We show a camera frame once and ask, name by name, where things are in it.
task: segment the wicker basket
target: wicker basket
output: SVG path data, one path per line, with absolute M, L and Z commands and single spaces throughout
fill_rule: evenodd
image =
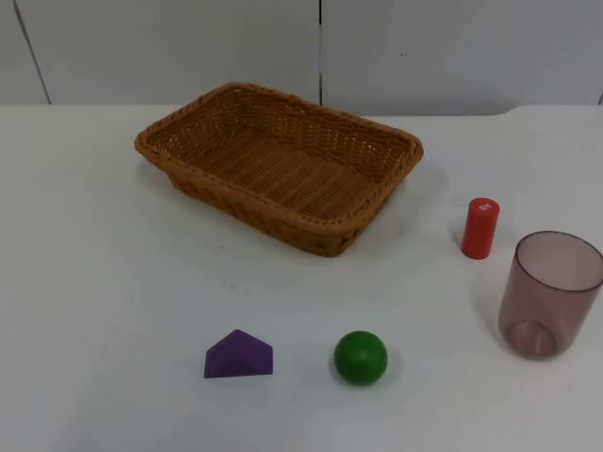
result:
M 321 256 L 343 252 L 423 155 L 398 129 L 250 84 L 228 84 L 142 131 L 172 184 Z

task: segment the purple prism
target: purple prism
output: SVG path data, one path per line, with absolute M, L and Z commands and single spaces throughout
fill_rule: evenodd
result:
M 234 330 L 205 353 L 206 379 L 272 375 L 272 347 Z

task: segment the white table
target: white table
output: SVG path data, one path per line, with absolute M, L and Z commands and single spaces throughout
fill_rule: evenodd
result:
M 0 108 L 3 452 L 601 450 L 601 300 L 552 362 L 495 322 L 521 236 L 603 249 L 603 108 L 380 118 L 425 157 L 335 259 L 171 189 L 133 148 L 171 110 Z M 502 208 L 481 262 L 455 243 L 478 196 Z M 274 346 L 273 376 L 202 378 L 234 328 Z M 390 352 L 365 389 L 329 365 L 357 329 Z

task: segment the transparent pink cup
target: transparent pink cup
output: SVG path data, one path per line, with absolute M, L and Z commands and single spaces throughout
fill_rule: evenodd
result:
M 574 342 L 603 283 L 603 256 L 571 234 L 541 231 L 522 238 L 502 299 L 498 326 L 509 346 L 534 360 Z

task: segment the green wooden ball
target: green wooden ball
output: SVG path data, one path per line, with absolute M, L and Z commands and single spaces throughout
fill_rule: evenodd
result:
M 337 343 L 334 364 L 345 381 L 368 385 L 377 381 L 385 372 L 387 349 L 372 332 L 353 331 Z

